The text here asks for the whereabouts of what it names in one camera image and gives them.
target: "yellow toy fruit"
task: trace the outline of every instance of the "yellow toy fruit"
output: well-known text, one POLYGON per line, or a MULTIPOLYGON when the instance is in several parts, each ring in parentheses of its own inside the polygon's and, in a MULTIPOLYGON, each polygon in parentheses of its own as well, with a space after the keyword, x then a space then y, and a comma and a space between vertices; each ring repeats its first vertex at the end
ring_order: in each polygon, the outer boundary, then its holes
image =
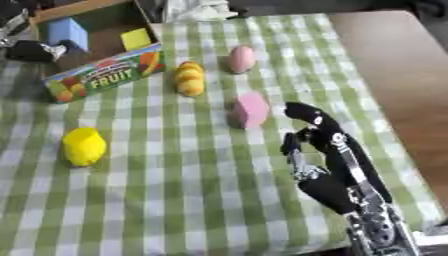
POLYGON ((185 96, 194 97, 204 92, 202 80, 187 80, 177 85, 177 90, 185 96))
POLYGON ((92 127, 77 128, 62 139, 66 158, 75 166, 96 163, 106 152, 106 142, 92 127))
POLYGON ((179 67, 177 68, 177 71, 180 72, 184 69, 196 69, 197 71, 204 73, 202 67, 194 61, 182 62, 182 64, 180 64, 179 67))
POLYGON ((174 82, 180 84, 187 80, 203 80, 204 75, 196 69, 184 69, 176 74, 174 82))
POLYGON ((185 96, 198 96, 204 92, 204 70, 193 62, 183 62, 176 70, 174 81, 177 91, 185 96))

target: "blue block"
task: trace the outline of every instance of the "blue block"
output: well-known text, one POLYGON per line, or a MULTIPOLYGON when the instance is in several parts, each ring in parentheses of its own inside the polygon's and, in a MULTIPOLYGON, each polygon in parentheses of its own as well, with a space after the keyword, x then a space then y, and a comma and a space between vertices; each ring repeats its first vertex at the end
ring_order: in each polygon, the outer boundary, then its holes
POLYGON ((89 51, 87 31, 72 18, 52 21, 48 25, 49 43, 54 45, 61 40, 70 40, 84 51, 89 51))

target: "pink block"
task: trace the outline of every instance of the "pink block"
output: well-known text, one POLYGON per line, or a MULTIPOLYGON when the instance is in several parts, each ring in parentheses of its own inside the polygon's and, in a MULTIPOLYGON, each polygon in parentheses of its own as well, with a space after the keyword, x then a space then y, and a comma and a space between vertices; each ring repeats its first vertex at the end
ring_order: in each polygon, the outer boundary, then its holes
POLYGON ((233 113, 244 128, 252 128, 266 121, 269 105, 260 93, 249 92, 237 98, 233 113))

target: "fruit box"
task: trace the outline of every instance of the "fruit box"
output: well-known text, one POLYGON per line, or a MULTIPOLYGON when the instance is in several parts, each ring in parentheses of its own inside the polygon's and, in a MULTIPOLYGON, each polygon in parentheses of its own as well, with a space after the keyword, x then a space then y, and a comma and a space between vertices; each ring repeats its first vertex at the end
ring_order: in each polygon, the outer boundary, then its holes
POLYGON ((164 71, 162 46, 138 2, 89 0, 42 11, 35 22, 39 39, 48 42, 50 22, 68 17, 87 31, 89 50, 76 49, 55 63, 42 65, 42 80, 56 103, 74 101, 164 71), (121 34, 140 28, 146 29, 151 43, 126 51, 121 34))

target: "robotic arm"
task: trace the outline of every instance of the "robotic arm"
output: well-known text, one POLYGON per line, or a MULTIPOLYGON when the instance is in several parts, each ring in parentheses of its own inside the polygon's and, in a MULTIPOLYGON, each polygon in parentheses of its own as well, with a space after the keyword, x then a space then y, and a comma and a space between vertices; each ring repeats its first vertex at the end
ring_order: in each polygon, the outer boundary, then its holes
POLYGON ((289 102, 285 114, 311 125, 284 137, 281 151, 292 164, 292 175, 302 191, 346 219, 354 254, 421 255, 357 141, 321 109, 289 102), (310 143, 322 152, 329 170, 308 164, 301 143, 310 143))

